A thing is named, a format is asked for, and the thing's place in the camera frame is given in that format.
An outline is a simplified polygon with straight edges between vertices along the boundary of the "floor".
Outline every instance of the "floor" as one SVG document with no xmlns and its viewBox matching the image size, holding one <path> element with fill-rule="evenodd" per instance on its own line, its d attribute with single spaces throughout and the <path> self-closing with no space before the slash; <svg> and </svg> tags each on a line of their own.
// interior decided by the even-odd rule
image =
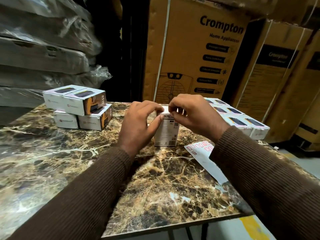
<svg viewBox="0 0 320 240">
<path fill-rule="evenodd" d="M 320 179 L 320 158 L 306 157 L 300 151 L 279 149 L 286 157 L 300 165 L 309 173 Z M 201 226 L 192 226 L 190 231 L 194 240 L 201 240 Z M 185 228 L 173 231 L 175 240 L 187 240 Z M 169 240 L 168 232 L 160 232 L 127 240 Z M 275 240 L 271 232 L 257 216 L 243 217 L 209 224 L 207 240 Z"/>
</svg>

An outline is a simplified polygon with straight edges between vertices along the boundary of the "brown ribbed sweater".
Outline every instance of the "brown ribbed sweater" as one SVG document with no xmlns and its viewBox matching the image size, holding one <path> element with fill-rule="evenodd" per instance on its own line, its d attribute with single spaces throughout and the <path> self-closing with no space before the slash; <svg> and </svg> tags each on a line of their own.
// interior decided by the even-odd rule
<svg viewBox="0 0 320 240">
<path fill-rule="evenodd" d="M 210 158 L 278 240 L 320 239 L 318 185 L 235 127 L 223 134 Z M 130 165 L 123 150 L 107 150 L 8 239 L 100 238 Z"/>
</svg>

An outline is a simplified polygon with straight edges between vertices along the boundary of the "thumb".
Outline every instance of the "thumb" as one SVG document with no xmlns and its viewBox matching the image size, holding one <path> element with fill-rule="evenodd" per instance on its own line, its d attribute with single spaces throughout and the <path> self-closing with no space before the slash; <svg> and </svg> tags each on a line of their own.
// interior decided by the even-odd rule
<svg viewBox="0 0 320 240">
<path fill-rule="evenodd" d="M 154 136 L 157 129 L 159 128 L 161 121 L 163 120 L 163 115 L 158 115 L 148 126 L 148 133 L 150 134 L 150 136 Z"/>
<path fill-rule="evenodd" d="M 174 120 L 176 122 L 178 122 L 179 124 L 185 126 L 185 127 L 188 127 L 189 125 L 189 120 L 186 116 L 178 113 L 177 111 L 173 111 L 171 112 L 171 115 L 174 117 Z"/>
</svg>

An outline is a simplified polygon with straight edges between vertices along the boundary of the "hand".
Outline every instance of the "hand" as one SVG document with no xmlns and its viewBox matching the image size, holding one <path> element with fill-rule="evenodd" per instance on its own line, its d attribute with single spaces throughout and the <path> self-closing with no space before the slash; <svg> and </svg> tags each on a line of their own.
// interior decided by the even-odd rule
<svg viewBox="0 0 320 240">
<path fill-rule="evenodd" d="M 155 135 L 163 120 L 163 115 L 158 115 L 148 126 L 147 118 L 153 111 L 163 111 L 163 107 L 155 102 L 133 102 L 126 111 L 122 121 L 117 146 L 134 158 Z"/>
<path fill-rule="evenodd" d="M 201 95 L 179 94 L 171 100 L 169 112 L 178 123 L 214 143 L 230 127 Z"/>
</svg>

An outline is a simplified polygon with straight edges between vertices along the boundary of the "marble tabletop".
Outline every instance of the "marble tabletop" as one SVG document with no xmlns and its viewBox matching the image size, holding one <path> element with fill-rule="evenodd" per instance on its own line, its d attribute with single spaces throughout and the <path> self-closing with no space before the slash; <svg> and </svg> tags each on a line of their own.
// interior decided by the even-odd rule
<svg viewBox="0 0 320 240">
<path fill-rule="evenodd" d="M 0 239 L 10 236 L 115 145 L 129 103 L 112 104 L 114 118 L 103 131 L 57 128 L 53 111 L 45 105 L 0 130 Z M 184 149 L 184 145 L 205 140 L 180 126 L 176 147 L 154 147 L 150 142 L 142 149 L 123 182 L 103 238 L 253 214 L 229 182 L 219 185 Z M 267 143 L 259 143 L 319 182 Z"/>
</svg>

